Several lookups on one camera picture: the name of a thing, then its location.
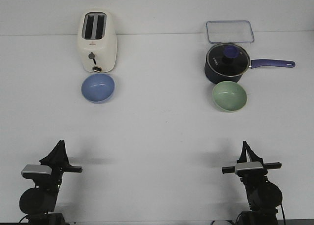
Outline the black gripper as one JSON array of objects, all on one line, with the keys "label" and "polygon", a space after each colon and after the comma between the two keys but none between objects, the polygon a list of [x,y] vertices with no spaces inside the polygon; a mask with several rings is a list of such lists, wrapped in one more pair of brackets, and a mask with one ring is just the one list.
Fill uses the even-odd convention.
[{"label": "black gripper", "polygon": [[53,150],[43,159],[41,165],[50,166],[51,172],[42,174],[35,179],[35,187],[48,193],[58,193],[62,184],[63,173],[82,173],[80,166],[72,166],[69,163],[65,148],[65,141],[60,140]]},{"label": "black gripper", "polygon": [[280,169],[280,162],[265,163],[263,159],[257,156],[251,149],[247,141],[243,142],[240,158],[235,166],[223,167],[222,173],[234,173],[241,178],[245,185],[260,184],[268,181],[267,174],[269,169]]}]

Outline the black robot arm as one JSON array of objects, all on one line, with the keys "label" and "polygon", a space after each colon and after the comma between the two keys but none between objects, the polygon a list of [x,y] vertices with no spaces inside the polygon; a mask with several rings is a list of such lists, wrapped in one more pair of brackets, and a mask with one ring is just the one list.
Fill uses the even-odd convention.
[{"label": "black robot arm", "polygon": [[280,169],[280,162],[265,163],[244,141],[236,164],[223,167],[222,173],[234,173],[243,183],[249,211],[242,211],[235,225],[277,225],[277,207],[282,207],[283,195],[278,186],[270,182],[267,174],[270,169]]},{"label": "black robot arm", "polygon": [[34,187],[21,195],[19,208],[29,225],[66,225],[63,214],[54,211],[63,173],[81,173],[82,167],[70,164],[64,140],[39,162],[28,164],[21,171],[23,178],[34,182]]}]

